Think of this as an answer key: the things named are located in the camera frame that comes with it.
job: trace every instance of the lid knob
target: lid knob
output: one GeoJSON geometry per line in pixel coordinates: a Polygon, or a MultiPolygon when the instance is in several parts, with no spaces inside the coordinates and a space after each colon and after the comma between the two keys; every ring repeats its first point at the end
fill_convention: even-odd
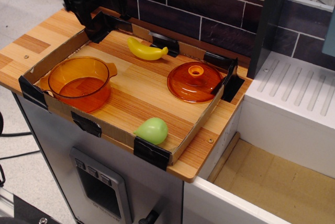
{"type": "Polygon", "coordinates": [[[204,69],[199,65],[192,65],[191,67],[188,68],[188,73],[192,77],[197,78],[204,73],[204,69]]]}

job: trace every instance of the orange lid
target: orange lid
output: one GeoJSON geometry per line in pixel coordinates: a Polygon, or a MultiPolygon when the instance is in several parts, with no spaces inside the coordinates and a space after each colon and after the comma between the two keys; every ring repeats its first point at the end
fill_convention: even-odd
{"type": "Polygon", "coordinates": [[[184,63],[174,68],[167,77],[167,86],[177,98],[188,103],[212,100],[211,94],[222,77],[214,67],[201,62],[184,63]]]}

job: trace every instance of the screw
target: screw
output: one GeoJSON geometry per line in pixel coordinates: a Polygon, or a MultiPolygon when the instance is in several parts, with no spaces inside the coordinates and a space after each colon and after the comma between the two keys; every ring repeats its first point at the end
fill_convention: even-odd
{"type": "Polygon", "coordinates": [[[47,223],[48,223],[47,218],[41,218],[39,221],[39,224],[47,224],[47,223]]]}

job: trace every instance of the green pear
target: green pear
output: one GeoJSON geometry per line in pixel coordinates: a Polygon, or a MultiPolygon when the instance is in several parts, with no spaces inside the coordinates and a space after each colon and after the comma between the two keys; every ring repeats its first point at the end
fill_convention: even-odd
{"type": "Polygon", "coordinates": [[[134,134],[150,143],[160,144],[168,135],[168,126],[163,119],[149,118],[134,131],[134,134]]]}

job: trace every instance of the toy banana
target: toy banana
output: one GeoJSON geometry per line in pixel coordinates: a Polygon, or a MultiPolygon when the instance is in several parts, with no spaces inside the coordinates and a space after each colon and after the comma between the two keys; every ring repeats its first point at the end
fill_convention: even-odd
{"type": "Polygon", "coordinates": [[[143,45],[133,37],[128,38],[128,47],[131,53],[145,60],[157,60],[169,51],[167,47],[160,49],[143,45]]]}

